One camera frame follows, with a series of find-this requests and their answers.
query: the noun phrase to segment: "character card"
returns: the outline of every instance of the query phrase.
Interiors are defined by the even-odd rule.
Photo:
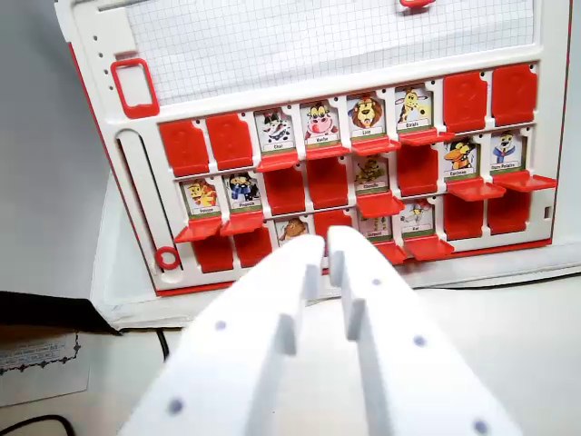
[[[351,139],[370,139],[385,136],[385,111],[383,101],[371,94],[347,97]]]
[[[396,88],[396,130],[400,134],[427,130],[433,124],[433,98],[423,84]]]
[[[388,161],[377,154],[351,157],[355,174],[355,192],[385,193],[389,189]]]
[[[525,169],[527,139],[518,132],[493,134],[490,139],[490,173],[512,173]]]
[[[261,193],[256,178],[249,172],[224,175],[226,195],[231,213],[259,211],[262,209]]]
[[[406,203],[399,214],[401,235],[404,238],[427,236],[434,233],[434,206],[425,199]]]
[[[197,220],[222,214],[216,188],[205,179],[183,182],[181,188],[190,219]]]
[[[307,149],[340,142],[337,108],[330,106],[327,101],[302,104],[300,119]]]
[[[295,148],[292,120],[280,108],[254,113],[262,154],[287,152]]]
[[[446,152],[442,156],[441,167],[444,168],[444,180],[461,180],[478,177],[480,172],[480,145],[470,138],[444,144]]]

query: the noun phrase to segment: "black wire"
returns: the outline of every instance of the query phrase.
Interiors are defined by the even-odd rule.
[[[26,425],[34,424],[35,422],[41,421],[59,421],[61,424],[63,424],[64,431],[66,431],[66,436],[76,436],[76,433],[74,432],[74,428],[71,422],[61,415],[42,415],[30,418],[29,420],[17,422],[16,424],[11,425],[10,427],[6,427],[5,429],[0,430],[0,436],[4,436],[5,434],[8,434],[14,430],[18,430]]]

